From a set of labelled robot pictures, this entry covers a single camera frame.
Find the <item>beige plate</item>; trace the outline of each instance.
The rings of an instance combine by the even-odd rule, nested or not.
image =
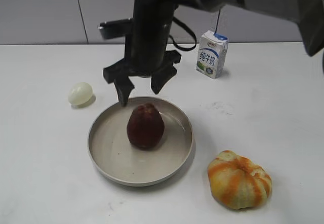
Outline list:
[[[152,103],[160,112],[165,132],[159,145],[149,151],[132,146],[126,126],[134,108]],[[98,170],[109,179],[128,186],[148,186],[175,174],[194,146],[191,124],[179,108],[154,97],[131,98],[105,110],[89,132],[88,149]]]

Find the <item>milk carton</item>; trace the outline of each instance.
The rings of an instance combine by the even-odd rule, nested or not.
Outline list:
[[[219,77],[223,71],[228,48],[225,36],[207,31],[201,36],[196,69],[212,79]]]

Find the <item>egg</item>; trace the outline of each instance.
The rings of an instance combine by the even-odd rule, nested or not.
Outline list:
[[[89,101],[92,95],[92,87],[86,82],[81,82],[71,88],[68,101],[72,105],[81,105]]]

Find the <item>red pear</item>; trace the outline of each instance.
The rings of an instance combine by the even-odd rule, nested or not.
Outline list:
[[[164,133],[164,122],[151,103],[140,105],[132,112],[127,124],[127,136],[131,144],[142,149],[156,146]]]

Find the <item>orange pumpkin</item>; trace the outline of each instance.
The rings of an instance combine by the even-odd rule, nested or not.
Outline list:
[[[208,178],[214,198],[235,210],[264,204],[272,191],[262,167],[232,151],[221,152],[209,164]]]

